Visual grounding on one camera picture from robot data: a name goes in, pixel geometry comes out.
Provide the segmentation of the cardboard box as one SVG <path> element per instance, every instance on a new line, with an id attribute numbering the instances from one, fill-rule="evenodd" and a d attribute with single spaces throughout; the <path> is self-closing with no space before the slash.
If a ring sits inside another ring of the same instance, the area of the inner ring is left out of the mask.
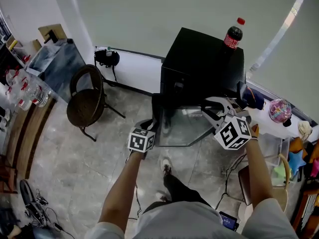
<path id="1" fill-rule="evenodd" d="M 39 27 L 38 30 L 44 39 L 44 44 L 48 43 L 49 41 L 56 43 L 59 40 L 67 39 L 61 24 L 42 26 Z"/>

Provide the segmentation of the cluster of large water bottles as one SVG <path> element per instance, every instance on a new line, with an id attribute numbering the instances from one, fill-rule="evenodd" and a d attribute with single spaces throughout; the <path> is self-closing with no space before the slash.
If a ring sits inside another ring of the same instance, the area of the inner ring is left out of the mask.
<path id="1" fill-rule="evenodd" d="M 29 110 L 32 104 L 43 107 L 49 96 L 44 88 L 20 67 L 13 58 L 6 58 L 4 64 L 6 83 L 5 95 L 9 102 L 24 111 Z"/>

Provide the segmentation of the orange cushion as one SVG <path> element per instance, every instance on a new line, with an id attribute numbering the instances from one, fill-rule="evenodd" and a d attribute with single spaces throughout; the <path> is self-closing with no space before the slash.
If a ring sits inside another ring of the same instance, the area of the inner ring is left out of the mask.
<path id="1" fill-rule="evenodd" d="M 309 163 L 313 163 L 315 160 L 319 160 L 319 139 L 316 141 L 314 145 L 313 151 L 310 155 Z"/>
<path id="2" fill-rule="evenodd" d="M 290 141 L 289 152 L 298 153 L 301 150 L 303 151 L 303 157 L 308 155 L 307 151 L 304 148 L 304 143 L 299 137 L 296 137 L 295 139 Z"/>

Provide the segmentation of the grey roller blind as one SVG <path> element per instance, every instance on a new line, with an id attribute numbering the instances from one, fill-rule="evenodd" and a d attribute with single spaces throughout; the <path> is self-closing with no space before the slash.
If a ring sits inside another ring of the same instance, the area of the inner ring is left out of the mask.
<path id="1" fill-rule="evenodd" d="M 319 124 L 319 0 L 294 0 L 250 80 Z"/>
<path id="2" fill-rule="evenodd" d="M 77 0 L 93 45 L 165 57 L 182 27 L 223 39 L 245 20 L 245 65 L 278 33 L 296 0 Z"/>

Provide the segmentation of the dark wicker chair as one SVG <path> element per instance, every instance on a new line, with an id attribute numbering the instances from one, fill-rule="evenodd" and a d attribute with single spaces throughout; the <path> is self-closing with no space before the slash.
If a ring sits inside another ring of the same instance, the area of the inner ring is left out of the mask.
<path id="1" fill-rule="evenodd" d="M 78 91 L 77 84 L 86 74 L 89 74 L 92 88 Z M 94 124 L 102 116 L 105 108 L 109 108 L 120 117 L 125 118 L 123 114 L 106 103 L 105 97 L 107 95 L 104 92 L 103 83 L 104 79 L 99 69 L 95 65 L 87 64 L 73 75 L 69 84 L 71 99 L 66 111 L 68 120 L 94 142 L 96 139 L 86 133 L 85 128 Z"/>

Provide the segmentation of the round beige chair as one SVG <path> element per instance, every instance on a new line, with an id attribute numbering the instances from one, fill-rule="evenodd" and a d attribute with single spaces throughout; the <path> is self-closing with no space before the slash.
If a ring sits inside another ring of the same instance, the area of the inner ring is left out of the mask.
<path id="1" fill-rule="evenodd" d="M 291 178 L 291 168 L 287 159 L 282 154 L 279 154 L 279 157 L 281 159 L 281 162 L 283 162 L 285 166 L 286 182 L 283 186 L 273 186 L 273 196 L 278 201 L 282 211 L 284 212 L 288 204 L 288 187 L 289 180 Z M 238 200 L 238 202 L 241 203 L 238 210 L 238 216 L 241 221 L 247 221 L 253 212 L 253 206 L 252 204 L 247 206 L 244 202 L 244 199 Z"/>

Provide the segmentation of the small waist screen device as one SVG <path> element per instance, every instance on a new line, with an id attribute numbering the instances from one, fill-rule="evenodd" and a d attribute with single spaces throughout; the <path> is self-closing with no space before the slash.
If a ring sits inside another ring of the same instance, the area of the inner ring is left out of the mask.
<path id="1" fill-rule="evenodd" d="M 224 227 L 232 231 L 237 231 L 237 228 L 239 226 L 239 223 L 237 222 L 237 218 L 231 215 L 228 215 L 222 211 L 220 211 L 219 214 L 222 217 L 222 224 Z"/>

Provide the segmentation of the person's black trousers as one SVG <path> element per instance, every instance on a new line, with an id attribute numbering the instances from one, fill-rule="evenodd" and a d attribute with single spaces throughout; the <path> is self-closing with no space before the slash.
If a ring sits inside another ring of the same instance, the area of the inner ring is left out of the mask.
<path id="1" fill-rule="evenodd" d="M 166 202 L 163 201 L 157 201 L 152 203 L 150 206 L 148 206 L 145 211 L 146 213 L 150 210 L 153 210 L 154 208 L 172 204 L 175 202 L 200 202 L 203 204 L 206 204 L 207 206 L 211 207 L 201 196 L 200 194 L 195 191 L 191 190 L 187 186 L 185 186 L 179 179 L 177 179 L 172 174 L 165 175 L 163 177 L 163 184 L 168 189 L 168 192 L 171 196 L 171 200 L 168 200 Z"/>

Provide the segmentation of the large black panel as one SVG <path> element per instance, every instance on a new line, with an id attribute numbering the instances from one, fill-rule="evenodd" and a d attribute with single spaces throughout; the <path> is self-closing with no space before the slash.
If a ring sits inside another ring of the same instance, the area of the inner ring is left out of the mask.
<path id="1" fill-rule="evenodd" d="M 202 110 L 224 112 L 221 103 L 182 95 L 152 96 L 153 121 L 158 147 L 189 147 L 211 133 L 215 127 Z"/>

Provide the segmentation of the cream cloth bag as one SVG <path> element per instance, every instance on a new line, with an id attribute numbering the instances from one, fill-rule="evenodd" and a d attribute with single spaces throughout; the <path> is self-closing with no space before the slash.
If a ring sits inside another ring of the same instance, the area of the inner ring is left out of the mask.
<path id="1" fill-rule="evenodd" d="M 298 131 L 299 131 L 300 139 L 303 142 L 305 142 L 308 139 L 308 137 L 311 135 L 313 129 L 307 120 L 302 120 L 298 122 Z"/>

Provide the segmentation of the blue star plush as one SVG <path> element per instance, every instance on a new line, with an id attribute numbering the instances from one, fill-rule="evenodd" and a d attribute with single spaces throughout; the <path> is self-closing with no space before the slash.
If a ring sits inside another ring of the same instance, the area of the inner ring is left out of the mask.
<path id="1" fill-rule="evenodd" d="M 297 153 L 289 152 L 289 166 L 293 176 L 297 174 L 300 167 L 305 165 L 306 162 L 303 160 L 303 150 L 300 150 Z"/>

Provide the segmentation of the brown wooden step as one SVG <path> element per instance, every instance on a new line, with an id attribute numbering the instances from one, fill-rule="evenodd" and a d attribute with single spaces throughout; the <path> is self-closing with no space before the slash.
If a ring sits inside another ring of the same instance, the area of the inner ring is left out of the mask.
<path id="1" fill-rule="evenodd" d="M 44 107 L 32 104 L 29 110 L 20 109 L 13 117 L 6 156 L 9 164 L 17 170 L 22 179 L 28 179 L 30 176 L 38 141 L 55 103 L 54 98 L 49 98 Z"/>

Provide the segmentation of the black mini fridge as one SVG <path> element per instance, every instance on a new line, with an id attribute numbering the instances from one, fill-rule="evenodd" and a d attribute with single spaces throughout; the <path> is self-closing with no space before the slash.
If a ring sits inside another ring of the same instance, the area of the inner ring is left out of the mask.
<path id="1" fill-rule="evenodd" d="M 228 57 L 223 41 L 181 28 L 161 66 L 160 93 L 180 104 L 200 104 L 209 97 L 238 98 L 246 85 L 243 49 Z"/>

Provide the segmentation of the person's white black shoe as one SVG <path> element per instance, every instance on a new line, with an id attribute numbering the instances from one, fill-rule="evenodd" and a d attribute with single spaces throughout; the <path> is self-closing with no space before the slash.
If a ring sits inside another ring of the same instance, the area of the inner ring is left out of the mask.
<path id="1" fill-rule="evenodd" d="M 161 161 L 161 169 L 164 177 L 172 174 L 172 164 L 168 158 Z"/>

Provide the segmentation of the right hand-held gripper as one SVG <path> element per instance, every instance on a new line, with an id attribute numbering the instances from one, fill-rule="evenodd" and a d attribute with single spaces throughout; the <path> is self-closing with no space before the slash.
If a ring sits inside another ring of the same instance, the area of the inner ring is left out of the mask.
<path id="1" fill-rule="evenodd" d="M 249 112 L 236 112 L 226 98 L 206 98 L 201 104 L 201 112 L 215 128 L 214 137 L 224 149 L 238 150 L 252 138 Z"/>

